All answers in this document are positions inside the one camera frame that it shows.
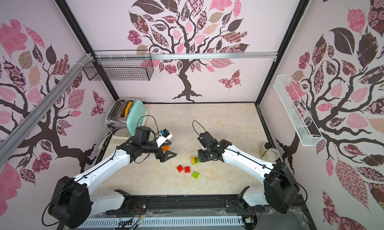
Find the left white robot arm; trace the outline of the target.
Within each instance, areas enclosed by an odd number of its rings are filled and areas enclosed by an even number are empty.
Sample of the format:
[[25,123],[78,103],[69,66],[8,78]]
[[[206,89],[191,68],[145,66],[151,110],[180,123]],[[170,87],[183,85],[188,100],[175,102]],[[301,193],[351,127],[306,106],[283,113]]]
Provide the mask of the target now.
[[168,150],[173,136],[169,130],[158,131],[151,141],[149,136],[152,133],[151,128],[139,126],[134,136],[117,146],[108,158],[75,177],[61,178],[44,212],[59,223],[75,229],[90,216],[120,209],[128,198],[126,192],[117,190],[98,197],[93,193],[114,173],[133,163],[142,154],[153,154],[162,163],[176,156],[176,153]]

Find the orange lego brick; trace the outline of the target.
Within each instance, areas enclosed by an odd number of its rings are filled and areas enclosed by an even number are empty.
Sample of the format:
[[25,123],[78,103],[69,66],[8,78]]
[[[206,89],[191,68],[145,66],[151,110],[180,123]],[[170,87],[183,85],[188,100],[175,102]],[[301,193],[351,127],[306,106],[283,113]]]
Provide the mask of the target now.
[[169,148],[170,148],[170,145],[163,146],[162,147],[163,153],[165,153]]

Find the long green lego brick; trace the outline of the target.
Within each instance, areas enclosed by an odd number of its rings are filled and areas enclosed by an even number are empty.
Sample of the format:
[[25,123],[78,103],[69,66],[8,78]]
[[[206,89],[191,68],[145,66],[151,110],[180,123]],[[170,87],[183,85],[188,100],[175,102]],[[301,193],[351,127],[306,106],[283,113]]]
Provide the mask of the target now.
[[198,164],[198,163],[201,162],[199,157],[196,157],[195,160],[196,160],[196,163],[195,163],[195,164]]

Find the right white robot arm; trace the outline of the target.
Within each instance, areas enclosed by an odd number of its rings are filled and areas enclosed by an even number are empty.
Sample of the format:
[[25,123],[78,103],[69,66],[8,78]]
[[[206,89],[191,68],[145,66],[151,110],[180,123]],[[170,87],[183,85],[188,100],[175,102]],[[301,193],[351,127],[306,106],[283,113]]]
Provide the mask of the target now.
[[250,207],[270,206],[275,211],[286,214],[300,191],[289,168],[281,161],[276,163],[258,159],[241,151],[227,140],[217,141],[209,132],[200,133],[198,137],[202,148],[198,156],[202,163],[221,161],[238,167],[248,173],[263,186],[246,188],[241,199]]

